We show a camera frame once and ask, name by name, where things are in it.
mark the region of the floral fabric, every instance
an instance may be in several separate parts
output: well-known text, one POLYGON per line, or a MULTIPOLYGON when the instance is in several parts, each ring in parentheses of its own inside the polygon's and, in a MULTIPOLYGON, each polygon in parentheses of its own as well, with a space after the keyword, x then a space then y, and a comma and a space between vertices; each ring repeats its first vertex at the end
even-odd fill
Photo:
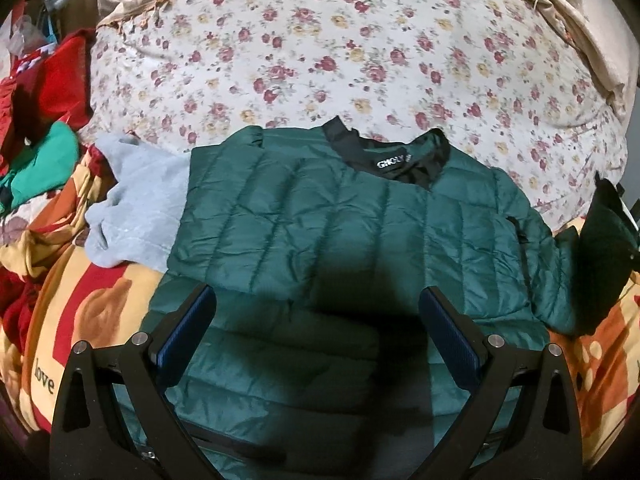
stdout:
POLYGON ((577 51, 521 0, 168 0, 92 51, 91 123, 169 150, 247 124, 310 127, 340 115, 404 141, 433 126, 503 168, 552 229, 614 182, 625 127, 577 51))

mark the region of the green cloth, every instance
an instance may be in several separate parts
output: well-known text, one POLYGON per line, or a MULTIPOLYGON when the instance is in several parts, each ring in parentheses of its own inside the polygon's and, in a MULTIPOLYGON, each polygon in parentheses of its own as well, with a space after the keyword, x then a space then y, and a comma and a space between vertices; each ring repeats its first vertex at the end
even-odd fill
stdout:
POLYGON ((0 187, 11 189, 10 208, 0 204, 0 215, 9 214, 27 200, 65 185, 78 162, 76 134, 65 123, 55 122, 35 146, 26 146, 12 162, 0 187))
MULTIPOLYGON (((436 144, 426 133, 406 149, 436 144)), ((193 150, 142 329, 198 282, 214 288, 216 317, 168 400, 180 418, 287 455, 264 466, 207 451, 226 479, 408 478, 468 397, 417 318, 421 290, 437 285, 485 333, 541 349, 545 325, 580 330, 576 239, 554 240, 507 174, 459 150, 426 190, 353 170, 322 128, 251 126, 193 150)), ((122 389, 118 398, 142 443, 122 389)))

